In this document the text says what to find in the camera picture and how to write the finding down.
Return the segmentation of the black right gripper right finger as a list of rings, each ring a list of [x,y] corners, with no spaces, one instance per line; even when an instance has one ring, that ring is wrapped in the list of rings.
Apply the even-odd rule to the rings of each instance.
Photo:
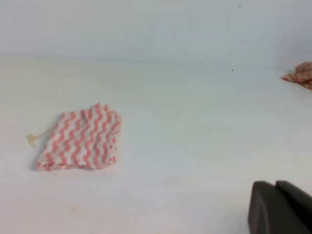
[[[279,180],[275,186],[286,198],[303,225],[312,233],[312,196],[288,181]]]

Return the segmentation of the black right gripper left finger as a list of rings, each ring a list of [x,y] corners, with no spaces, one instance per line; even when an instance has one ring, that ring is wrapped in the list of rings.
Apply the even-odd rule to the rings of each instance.
[[[306,227],[278,189],[256,181],[248,213],[251,234],[305,234]]]

